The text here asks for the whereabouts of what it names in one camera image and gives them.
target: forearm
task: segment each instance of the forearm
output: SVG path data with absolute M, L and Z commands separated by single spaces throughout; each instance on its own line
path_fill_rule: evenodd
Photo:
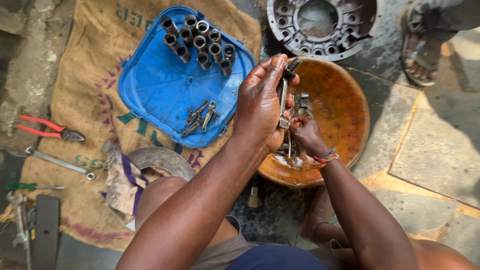
M 318 157 L 329 150 L 318 147 Z M 381 202 L 343 165 L 332 160 L 321 169 L 332 206 L 363 269 L 417 269 L 402 227 Z
M 266 157 L 235 136 L 141 226 L 117 265 L 123 269 L 189 269 Z

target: stone floor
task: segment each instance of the stone floor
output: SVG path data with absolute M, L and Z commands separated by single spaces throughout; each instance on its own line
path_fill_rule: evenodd
M 262 23 L 262 59 L 284 52 L 264 24 L 266 0 L 232 2 Z M 398 61 L 401 36 L 396 19 L 407 1 L 383 2 L 382 30 L 363 42 L 369 49 L 339 62 L 359 83 L 370 105 L 371 132 L 352 173 L 372 190 L 411 237 L 444 243 L 480 266 L 480 94 L 475 93 L 479 88 L 474 80 L 469 80 L 472 73 L 478 72 L 480 58 L 473 53 L 479 51 L 478 31 L 460 33 L 444 46 L 438 83 L 421 91 L 409 84 Z M 37 142 L 37 137 L 16 133 L 11 125 L 22 111 L 47 117 L 74 5 L 73 0 L 19 3 L 26 6 L 14 17 L 26 30 L 13 33 L 13 43 L 18 43 L 16 58 L 10 61 L 6 90 L 0 89 L 0 175 L 5 176 L 0 184 L 18 180 L 24 161 L 22 150 Z M 465 44 L 457 42 L 460 38 L 468 40 L 469 47 L 458 46 Z M 456 135 L 455 141 L 450 134 Z M 452 152 L 456 160 L 450 158 Z M 289 189 L 262 179 L 259 188 L 264 206 L 247 207 L 248 185 L 232 209 L 245 238 L 314 248 L 297 233 L 313 190 Z M 0 200 L 0 207 L 5 208 L 6 202 Z M 0 257 L 24 260 L 22 250 L 11 248 L 14 225 L 0 226 L 4 230 L 0 233 Z M 121 252 L 87 245 L 62 234 L 57 269 L 114 269 L 120 256 Z

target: hand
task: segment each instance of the hand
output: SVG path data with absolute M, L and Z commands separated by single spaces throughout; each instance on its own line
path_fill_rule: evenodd
M 276 87 L 286 60 L 287 56 L 280 54 L 258 64 L 239 87 L 234 135 L 252 143 L 251 147 L 264 148 L 266 154 L 280 147 L 285 133 L 283 128 L 277 127 L 280 102 Z M 299 81 L 297 75 L 289 84 L 297 85 Z M 287 107 L 293 105 L 293 96 L 289 94 Z
M 290 133 L 293 139 L 305 149 L 307 156 L 323 158 L 330 150 L 322 138 L 315 119 L 301 115 L 290 119 Z

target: red handle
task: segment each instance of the red handle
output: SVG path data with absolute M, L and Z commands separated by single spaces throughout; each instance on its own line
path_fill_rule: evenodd
M 47 121 L 47 120 L 45 120 L 45 119 L 35 118 L 35 117 L 31 117 L 31 116 L 26 116 L 26 115 L 20 115 L 18 118 L 23 119 L 23 120 L 27 120 L 27 121 L 34 121 L 34 122 L 39 122 L 39 123 L 45 124 L 45 125 L 47 125 L 48 127 L 51 127 L 51 128 L 53 128 L 55 131 L 58 131 L 58 132 L 60 132 L 60 131 L 62 131 L 62 130 L 65 129 L 64 127 L 57 126 L 56 124 L 54 124 L 54 123 L 52 123 L 52 122 L 50 122 L 50 121 Z
M 43 137 L 57 137 L 59 139 L 62 139 L 62 137 L 60 136 L 60 133 L 56 133 L 56 132 L 44 132 L 44 131 L 38 131 L 36 129 L 33 129 L 33 128 L 29 128 L 29 127 L 26 127 L 24 125 L 17 125 L 17 128 L 19 129 L 22 129 L 22 130 L 25 130 L 25 131 L 28 131 L 28 132 L 31 132 L 35 135 L 38 135 L 38 136 L 43 136 Z

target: green handle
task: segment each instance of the green handle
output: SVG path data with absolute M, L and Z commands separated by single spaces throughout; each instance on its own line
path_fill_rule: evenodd
M 5 185 L 5 188 L 8 190 L 17 190 L 17 189 L 30 189 L 35 190 L 36 184 L 26 184 L 26 183 L 15 183 L 15 182 L 8 182 Z

